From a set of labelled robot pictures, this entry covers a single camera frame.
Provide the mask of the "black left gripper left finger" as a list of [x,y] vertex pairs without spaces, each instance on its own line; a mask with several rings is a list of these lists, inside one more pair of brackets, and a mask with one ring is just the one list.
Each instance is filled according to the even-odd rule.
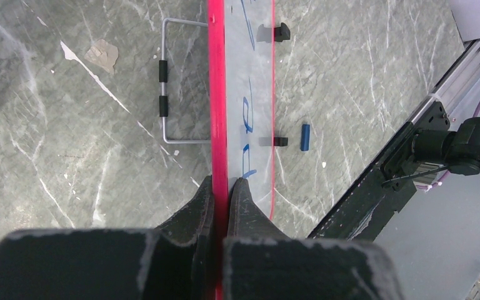
[[0,241],[0,299],[213,299],[212,182],[155,228],[25,229]]

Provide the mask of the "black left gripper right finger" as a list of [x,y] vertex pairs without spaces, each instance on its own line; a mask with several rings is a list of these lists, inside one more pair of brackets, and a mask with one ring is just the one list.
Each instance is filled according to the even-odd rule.
[[342,239],[292,239],[254,203],[239,178],[223,241],[224,299],[402,299],[381,247]]

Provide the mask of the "pink-framed whiteboard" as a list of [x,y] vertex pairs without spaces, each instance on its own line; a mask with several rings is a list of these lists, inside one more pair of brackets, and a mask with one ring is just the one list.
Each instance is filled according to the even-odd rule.
[[209,1],[211,170],[217,247],[238,178],[274,212],[274,2]]

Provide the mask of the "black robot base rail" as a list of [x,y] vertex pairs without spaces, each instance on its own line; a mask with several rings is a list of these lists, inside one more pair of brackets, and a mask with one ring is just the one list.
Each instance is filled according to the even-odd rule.
[[411,180],[383,187],[384,181],[416,172],[411,154],[413,137],[424,129],[447,130],[449,119],[443,104],[432,101],[415,121],[405,122],[353,182],[333,208],[309,234],[309,238],[373,241],[417,189]]

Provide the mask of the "blue marker cap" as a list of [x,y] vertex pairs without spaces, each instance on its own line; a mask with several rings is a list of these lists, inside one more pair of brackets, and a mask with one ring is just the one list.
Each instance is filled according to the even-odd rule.
[[311,127],[309,124],[303,124],[301,126],[300,150],[302,152],[309,151],[310,130],[311,130]]

